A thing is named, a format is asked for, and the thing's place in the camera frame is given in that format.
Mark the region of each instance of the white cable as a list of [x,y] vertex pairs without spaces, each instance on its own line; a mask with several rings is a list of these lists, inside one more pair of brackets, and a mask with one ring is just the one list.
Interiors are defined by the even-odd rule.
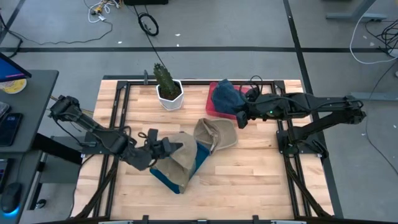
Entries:
[[[88,22],[90,22],[90,23],[95,23],[95,22],[99,22],[99,21],[101,21],[101,19],[97,19],[97,20],[95,20],[95,21],[92,21],[91,19],[90,19],[90,16],[91,16],[91,10],[95,7],[95,6],[97,6],[97,5],[99,5],[99,4],[101,4],[102,3],[102,1],[100,1],[99,3],[97,3],[97,4],[94,4],[94,5],[92,5],[89,9],[88,9]],[[106,13],[110,13],[111,12],[111,9],[109,8],[109,6],[114,6],[114,4],[112,4],[112,3],[105,3],[105,5],[104,5],[104,9],[105,9],[105,12]]]
[[353,41],[354,41],[354,36],[355,36],[356,28],[358,27],[359,22],[361,22],[363,16],[364,16],[368,11],[369,11],[369,9],[361,16],[361,18],[359,18],[358,22],[357,22],[356,25],[355,25],[354,32],[353,32],[353,36],[352,36],[352,38],[351,38],[351,42],[349,43],[349,51],[351,52],[351,54],[353,55],[353,57],[355,58],[355,60],[356,60],[357,62],[362,63],[362,64],[365,64],[365,65],[372,65],[372,64],[381,63],[381,62],[391,62],[391,61],[397,59],[398,57],[392,58],[392,59],[390,59],[390,60],[381,60],[381,61],[378,61],[378,62],[363,62],[363,61],[361,61],[360,59],[358,59],[358,58],[355,57],[355,54],[354,54],[354,52],[353,52],[353,47],[352,47],[352,46],[353,46]]

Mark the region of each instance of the smartphone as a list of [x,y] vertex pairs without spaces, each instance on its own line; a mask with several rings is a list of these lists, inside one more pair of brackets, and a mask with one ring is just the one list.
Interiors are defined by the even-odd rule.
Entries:
[[9,113],[0,123],[0,147],[11,146],[14,142],[19,125],[22,120],[21,113]]

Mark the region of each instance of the white hexagonal pot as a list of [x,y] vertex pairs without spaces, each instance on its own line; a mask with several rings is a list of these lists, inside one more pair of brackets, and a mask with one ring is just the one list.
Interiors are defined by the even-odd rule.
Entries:
[[176,97],[174,100],[166,100],[160,97],[159,94],[159,87],[160,85],[156,86],[157,97],[159,98],[160,104],[169,111],[178,110],[182,106],[182,101],[184,99],[184,89],[182,88],[182,84],[180,80],[173,80],[175,83],[180,85],[181,94]]

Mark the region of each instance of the cactus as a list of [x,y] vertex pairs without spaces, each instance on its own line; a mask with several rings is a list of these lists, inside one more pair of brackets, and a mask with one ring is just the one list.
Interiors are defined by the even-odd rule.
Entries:
[[166,100],[174,100],[181,94],[181,89],[175,85],[170,72],[163,65],[155,64],[154,75],[160,85],[160,97]]

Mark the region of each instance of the wooden tabletop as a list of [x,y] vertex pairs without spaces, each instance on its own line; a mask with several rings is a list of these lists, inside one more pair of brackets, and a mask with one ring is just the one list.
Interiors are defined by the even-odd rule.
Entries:
[[[94,119],[105,127],[109,126],[117,82],[103,80],[99,89]],[[287,93],[303,92],[300,80],[285,80],[285,86]],[[132,137],[138,146],[143,145],[143,139],[137,136],[140,131],[158,129],[159,138],[180,131],[193,134],[198,119],[215,118],[205,111],[207,85],[183,87],[182,108],[169,112],[160,105],[155,86],[132,86],[126,125],[132,128]],[[302,126],[309,123],[310,118],[293,122]],[[120,162],[111,219],[140,220],[143,215],[149,215],[151,220],[250,220],[253,215],[268,220],[293,218],[284,160],[277,148],[276,121],[257,119],[244,129],[235,125],[237,145],[208,157],[184,194],[174,194],[148,170],[140,172]],[[82,210],[97,189],[102,157],[94,156],[81,168],[72,216]],[[314,154],[302,154],[300,158],[307,188],[318,203],[333,214],[321,161]],[[300,191],[295,189],[300,214],[304,215]],[[102,212],[105,201],[102,201]]]

